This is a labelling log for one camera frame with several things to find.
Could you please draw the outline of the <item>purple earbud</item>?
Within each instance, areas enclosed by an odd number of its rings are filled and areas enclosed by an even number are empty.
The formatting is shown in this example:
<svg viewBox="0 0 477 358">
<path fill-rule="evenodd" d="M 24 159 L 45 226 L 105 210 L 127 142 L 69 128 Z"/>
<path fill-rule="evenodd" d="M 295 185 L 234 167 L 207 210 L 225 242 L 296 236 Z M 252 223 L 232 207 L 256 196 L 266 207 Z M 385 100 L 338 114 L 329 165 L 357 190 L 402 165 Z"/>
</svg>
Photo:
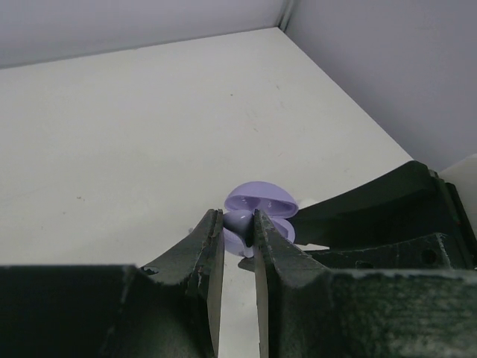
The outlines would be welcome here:
<svg viewBox="0 0 477 358">
<path fill-rule="evenodd" d="M 235 210 L 224 214 L 224 238 L 230 252 L 239 252 L 253 245 L 253 214 Z"/>
</svg>

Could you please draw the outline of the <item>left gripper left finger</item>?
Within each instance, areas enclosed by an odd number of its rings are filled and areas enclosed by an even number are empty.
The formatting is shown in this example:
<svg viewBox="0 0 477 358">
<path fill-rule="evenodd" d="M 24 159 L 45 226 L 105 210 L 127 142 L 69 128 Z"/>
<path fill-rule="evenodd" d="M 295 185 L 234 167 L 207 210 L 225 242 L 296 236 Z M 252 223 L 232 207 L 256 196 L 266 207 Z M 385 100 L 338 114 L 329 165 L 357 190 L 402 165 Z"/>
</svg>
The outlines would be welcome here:
<svg viewBox="0 0 477 358">
<path fill-rule="evenodd" d="M 3 357 L 216 357 L 223 213 L 143 267 L 1 267 Z"/>
</svg>

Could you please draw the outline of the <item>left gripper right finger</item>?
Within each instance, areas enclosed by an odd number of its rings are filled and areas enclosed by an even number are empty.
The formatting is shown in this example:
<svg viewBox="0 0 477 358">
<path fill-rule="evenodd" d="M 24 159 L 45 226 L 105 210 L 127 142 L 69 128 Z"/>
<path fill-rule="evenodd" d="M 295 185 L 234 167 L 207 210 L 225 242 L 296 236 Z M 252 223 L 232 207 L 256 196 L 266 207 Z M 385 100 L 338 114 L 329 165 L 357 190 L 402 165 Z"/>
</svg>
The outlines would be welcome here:
<svg viewBox="0 0 477 358">
<path fill-rule="evenodd" d="M 254 215 L 262 357 L 474 357 L 476 273 L 330 269 Z"/>
</svg>

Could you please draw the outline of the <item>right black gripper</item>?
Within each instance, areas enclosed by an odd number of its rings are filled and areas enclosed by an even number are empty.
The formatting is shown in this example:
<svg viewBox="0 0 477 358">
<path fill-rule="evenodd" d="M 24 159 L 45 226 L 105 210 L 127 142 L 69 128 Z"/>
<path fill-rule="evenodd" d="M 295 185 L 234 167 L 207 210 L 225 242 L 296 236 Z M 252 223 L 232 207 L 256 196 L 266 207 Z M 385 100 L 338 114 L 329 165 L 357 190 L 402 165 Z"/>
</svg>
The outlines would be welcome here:
<svg viewBox="0 0 477 358">
<path fill-rule="evenodd" d="M 307 254 L 331 269 L 475 269 L 476 236 L 456 186 L 415 160 L 334 198 L 298 211 L 290 220 L 297 245 L 352 248 L 376 241 L 376 226 L 435 194 L 445 202 L 458 242 L 433 233 L 403 242 Z"/>
</svg>

